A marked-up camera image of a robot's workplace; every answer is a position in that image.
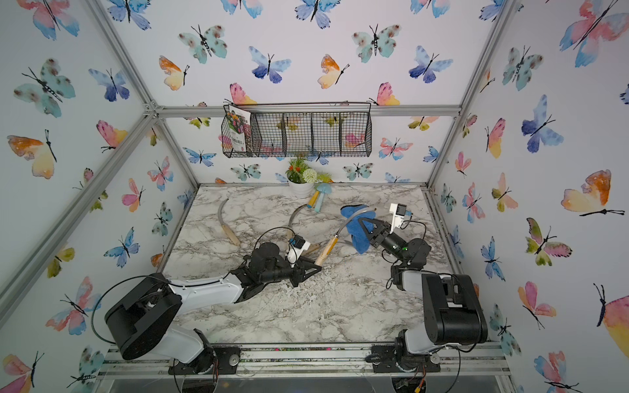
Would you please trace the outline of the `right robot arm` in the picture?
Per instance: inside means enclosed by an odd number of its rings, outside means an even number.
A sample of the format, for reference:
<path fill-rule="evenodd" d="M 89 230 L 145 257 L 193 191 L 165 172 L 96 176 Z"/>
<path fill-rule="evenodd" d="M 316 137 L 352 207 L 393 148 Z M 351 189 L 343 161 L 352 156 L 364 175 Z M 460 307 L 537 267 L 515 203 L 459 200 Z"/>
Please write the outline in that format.
<path fill-rule="evenodd" d="M 389 283 L 422 298 L 424 325 L 404 329 L 396 338 L 393 360 L 403 370 L 419 368 L 445 347 L 465 353 L 488 339 L 488 324 L 468 275 L 425 269 L 432 247 L 422 238 L 406 241 L 391 224 L 358 219 L 370 245 L 395 258 Z"/>

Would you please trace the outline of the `white pot with plant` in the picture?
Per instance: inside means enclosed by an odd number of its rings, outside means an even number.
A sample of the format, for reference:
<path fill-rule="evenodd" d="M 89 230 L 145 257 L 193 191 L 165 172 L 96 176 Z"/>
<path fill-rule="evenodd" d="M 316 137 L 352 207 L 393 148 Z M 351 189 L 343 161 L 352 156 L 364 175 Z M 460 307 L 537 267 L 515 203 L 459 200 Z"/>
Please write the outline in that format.
<path fill-rule="evenodd" d="M 289 188 L 297 198 L 310 197 L 320 183 L 332 183 L 329 174 L 313 168 L 306 157 L 293 157 L 285 172 Z"/>

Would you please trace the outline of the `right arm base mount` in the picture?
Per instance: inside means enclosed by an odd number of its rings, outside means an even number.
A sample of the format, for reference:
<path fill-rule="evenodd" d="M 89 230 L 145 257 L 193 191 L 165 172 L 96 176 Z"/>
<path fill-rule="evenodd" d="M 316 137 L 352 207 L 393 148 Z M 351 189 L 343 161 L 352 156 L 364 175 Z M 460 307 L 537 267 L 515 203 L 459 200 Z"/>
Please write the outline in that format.
<path fill-rule="evenodd" d="M 402 330 L 393 344 L 372 345 L 365 362 L 375 373 L 438 373 L 440 361 L 433 360 L 439 349 L 425 334 Z"/>

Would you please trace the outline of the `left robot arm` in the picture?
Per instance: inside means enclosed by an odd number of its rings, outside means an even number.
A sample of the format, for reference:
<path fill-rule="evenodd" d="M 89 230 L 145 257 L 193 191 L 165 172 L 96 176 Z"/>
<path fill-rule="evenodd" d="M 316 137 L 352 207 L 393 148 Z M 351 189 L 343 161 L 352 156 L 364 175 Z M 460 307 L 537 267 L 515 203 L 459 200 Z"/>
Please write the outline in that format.
<path fill-rule="evenodd" d="M 218 362 L 216 350 L 199 329 L 175 324 L 180 315 L 210 306 L 243 303 L 270 284 L 289 281 L 298 287 L 322 270 L 301 248 L 287 254 L 265 242 L 244 256 L 239 267 L 217 278 L 169 280 L 162 273 L 144 275 L 112 306 L 104 322 L 123 360 L 161 355 L 205 373 Z"/>

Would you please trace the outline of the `aluminium front rail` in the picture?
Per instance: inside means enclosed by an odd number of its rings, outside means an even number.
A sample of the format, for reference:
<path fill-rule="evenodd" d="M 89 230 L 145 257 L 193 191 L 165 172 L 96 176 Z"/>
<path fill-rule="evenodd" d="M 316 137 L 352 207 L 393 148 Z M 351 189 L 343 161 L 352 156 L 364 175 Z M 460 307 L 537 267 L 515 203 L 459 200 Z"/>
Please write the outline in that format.
<path fill-rule="evenodd" d="M 412 360 L 399 361 L 391 342 L 314 344 L 215 345 L 217 376 L 280 377 L 454 377 L 511 374 L 496 343 L 481 344 L 469 353 L 443 348 Z"/>

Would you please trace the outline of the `teal garden trowel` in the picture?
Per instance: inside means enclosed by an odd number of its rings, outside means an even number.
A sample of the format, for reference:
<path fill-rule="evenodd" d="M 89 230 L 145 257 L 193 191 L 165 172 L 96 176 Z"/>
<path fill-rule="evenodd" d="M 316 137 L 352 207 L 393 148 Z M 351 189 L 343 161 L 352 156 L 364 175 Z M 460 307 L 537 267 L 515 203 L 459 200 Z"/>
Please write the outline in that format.
<path fill-rule="evenodd" d="M 318 192 L 318 196 L 315 202 L 314 211 L 319 213 L 322 209 L 325 197 L 332 192 L 332 187 L 329 183 L 320 183 L 317 185 L 316 191 Z"/>

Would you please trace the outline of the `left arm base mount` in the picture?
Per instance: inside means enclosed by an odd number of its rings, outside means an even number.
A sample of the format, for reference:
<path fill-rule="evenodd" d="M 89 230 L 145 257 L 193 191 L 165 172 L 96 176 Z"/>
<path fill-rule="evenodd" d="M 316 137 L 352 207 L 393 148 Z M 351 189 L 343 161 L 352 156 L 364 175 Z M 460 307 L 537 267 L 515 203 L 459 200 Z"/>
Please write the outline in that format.
<path fill-rule="evenodd" d="M 188 364 L 177 362 L 168 368 L 173 376 L 188 375 L 235 375 L 238 371 L 242 349 L 240 346 L 213 346 L 204 349 L 198 357 Z"/>

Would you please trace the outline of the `yellow handled garden tool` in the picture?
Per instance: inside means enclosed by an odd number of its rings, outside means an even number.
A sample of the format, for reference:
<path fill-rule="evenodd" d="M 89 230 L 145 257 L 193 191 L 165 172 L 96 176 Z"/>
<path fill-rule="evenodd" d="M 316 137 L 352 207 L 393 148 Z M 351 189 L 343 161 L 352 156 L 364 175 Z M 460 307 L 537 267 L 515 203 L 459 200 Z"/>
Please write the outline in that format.
<path fill-rule="evenodd" d="M 312 208 L 314 208 L 314 206 L 315 206 L 316 202 L 317 202 L 317 201 L 318 201 L 318 199 L 319 199 L 319 195 L 320 195 L 320 191 L 319 191 L 319 190 L 316 190 L 316 191 L 315 191 L 315 193 L 314 193 L 314 195 L 311 197 L 311 199 L 310 199 L 310 200 L 309 200 L 309 202 L 307 203 L 307 207 L 308 207 L 308 208 L 311 208 L 311 209 L 312 209 Z"/>

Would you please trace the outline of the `blue microfiber rag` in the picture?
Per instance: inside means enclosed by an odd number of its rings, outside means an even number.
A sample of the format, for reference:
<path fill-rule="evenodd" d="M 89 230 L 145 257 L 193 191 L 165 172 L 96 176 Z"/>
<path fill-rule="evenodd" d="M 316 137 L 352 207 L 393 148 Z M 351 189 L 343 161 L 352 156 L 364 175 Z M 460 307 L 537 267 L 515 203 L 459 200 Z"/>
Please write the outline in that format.
<path fill-rule="evenodd" d="M 340 212 L 343 217 L 346 217 L 347 219 L 352 218 L 352 221 L 350 221 L 347 224 L 346 229 L 352 238 L 353 247 L 355 247 L 355 250 L 360 255 L 365 254 L 365 252 L 368 251 L 368 249 L 370 248 L 370 241 L 368 239 L 368 236 L 365 234 L 365 231 L 363 230 L 361 224 L 359 223 L 359 219 L 360 218 L 374 219 L 376 217 L 375 211 L 367 211 L 360 215 L 354 216 L 355 213 L 365 208 L 368 208 L 368 206 L 367 205 L 348 205 L 348 206 L 343 206 L 340 209 Z"/>

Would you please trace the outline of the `seed packet in basket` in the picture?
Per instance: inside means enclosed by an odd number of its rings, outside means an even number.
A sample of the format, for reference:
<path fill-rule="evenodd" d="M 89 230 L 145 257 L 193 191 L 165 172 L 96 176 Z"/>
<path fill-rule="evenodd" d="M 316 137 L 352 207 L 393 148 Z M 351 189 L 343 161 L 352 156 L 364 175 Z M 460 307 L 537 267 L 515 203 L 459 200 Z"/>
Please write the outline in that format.
<path fill-rule="evenodd" d="M 228 121 L 228 136 L 236 152 L 246 152 L 252 139 L 252 114 L 236 106 L 228 106 L 225 119 Z"/>

